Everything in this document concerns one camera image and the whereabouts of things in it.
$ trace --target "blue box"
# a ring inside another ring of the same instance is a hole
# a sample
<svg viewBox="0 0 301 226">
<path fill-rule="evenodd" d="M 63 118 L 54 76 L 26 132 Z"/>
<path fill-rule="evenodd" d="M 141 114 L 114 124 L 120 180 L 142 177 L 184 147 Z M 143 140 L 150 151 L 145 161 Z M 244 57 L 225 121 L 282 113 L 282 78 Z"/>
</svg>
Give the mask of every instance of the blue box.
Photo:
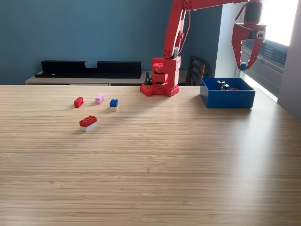
<svg viewBox="0 0 301 226">
<path fill-rule="evenodd" d="M 117 107 L 118 106 L 118 100 L 117 99 L 112 99 L 110 102 L 110 107 Z"/>
<path fill-rule="evenodd" d="M 217 81 L 239 90 L 221 90 Z M 202 78 L 200 94 L 207 108 L 251 108 L 255 90 L 241 78 Z"/>
</svg>

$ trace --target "blue wall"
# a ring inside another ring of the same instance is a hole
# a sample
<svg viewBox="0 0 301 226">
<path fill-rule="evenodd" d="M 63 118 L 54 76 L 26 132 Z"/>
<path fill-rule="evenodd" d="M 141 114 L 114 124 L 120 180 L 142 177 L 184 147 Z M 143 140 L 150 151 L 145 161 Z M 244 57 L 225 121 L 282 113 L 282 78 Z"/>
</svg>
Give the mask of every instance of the blue wall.
<svg viewBox="0 0 301 226">
<path fill-rule="evenodd" d="M 162 57 L 172 0 L 1 0 L 0 84 L 24 84 L 41 60 L 142 61 Z M 215 68 L 221 8 L 193 12 L 182 52 Z"/>
</svg>

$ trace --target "robotic arm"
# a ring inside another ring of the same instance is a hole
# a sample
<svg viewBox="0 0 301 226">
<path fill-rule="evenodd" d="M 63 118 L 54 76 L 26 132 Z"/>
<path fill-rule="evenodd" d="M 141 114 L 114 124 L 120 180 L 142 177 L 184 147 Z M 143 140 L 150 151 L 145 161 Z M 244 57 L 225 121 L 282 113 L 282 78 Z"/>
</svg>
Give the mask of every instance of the robotic arm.
<svg viewBox="0 0 301 226">
<path fill-rule="evenodd" d="M 154 58 L 152 60 L 152 85 L 142 85 L 140 91 L 147 96 L 154 94 L 172 96 L 179 92 L 177 84 L 179 81 L 181 57 L 178 54 L 182 51 L 190 28 L 190 11 L 227 3 L 247 1 L 248 0 L 173 0 L 172 12 L 166 32 L 163 52 L 164 58 Z M 240 24 L 236 23 L 244 8 L 246 8 L 244 22 Z M 235 19 L 232 45 L 239 69 L 249 69 L 253 65 L 264 41 L 266 26 L 258 24 L 261 17 L 261 10 L 262 3 L 260 0 L 250 0 L 243 6 Z M 186 34 L 184 34 L 184 20 L 187 12 L 189 14 L 189 26 Z M 240 60 L 242 41 L 247 39 L 254 40 L 252 55 L 248 65 L 241 63 Z"/>
</svg>

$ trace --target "chair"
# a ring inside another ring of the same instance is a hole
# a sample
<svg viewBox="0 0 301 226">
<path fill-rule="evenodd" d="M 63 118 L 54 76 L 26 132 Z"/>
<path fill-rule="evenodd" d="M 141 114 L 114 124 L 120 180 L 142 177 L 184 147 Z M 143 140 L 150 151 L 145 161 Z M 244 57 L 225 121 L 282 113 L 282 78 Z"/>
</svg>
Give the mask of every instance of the chair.
<svg viewBox="0 0 301 226">
<path fill-rule="evenodd" d="M 191 86 L 191 80 L 193 81 L 193 86 L 200 86 L 201 78 L 205 76 L 208 66 L 209 63 L 206 60 L 197 56 L 190 56 L 185 86 Z"/>
</svg>

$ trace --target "blue block in gripper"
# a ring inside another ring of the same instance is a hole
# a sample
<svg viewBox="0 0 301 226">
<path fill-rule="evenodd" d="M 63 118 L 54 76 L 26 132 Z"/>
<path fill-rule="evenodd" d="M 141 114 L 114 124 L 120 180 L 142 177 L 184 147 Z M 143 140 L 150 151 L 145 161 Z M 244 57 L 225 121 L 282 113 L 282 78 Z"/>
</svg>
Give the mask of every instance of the blue block in gripper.
<svg viewBox="0 0 301 226">
<path fill-rule="evenodd" d="M 245 71 L 246 70 L 246 62 L 241 62 L 240 70 L 241 71 Z"/>
<path fill-rule="evenodd" d="M 118 106 L 118 100 L 117 99 L 112 99 L 110 102 L 110 107 L 117 107 Z"/>
</svg>

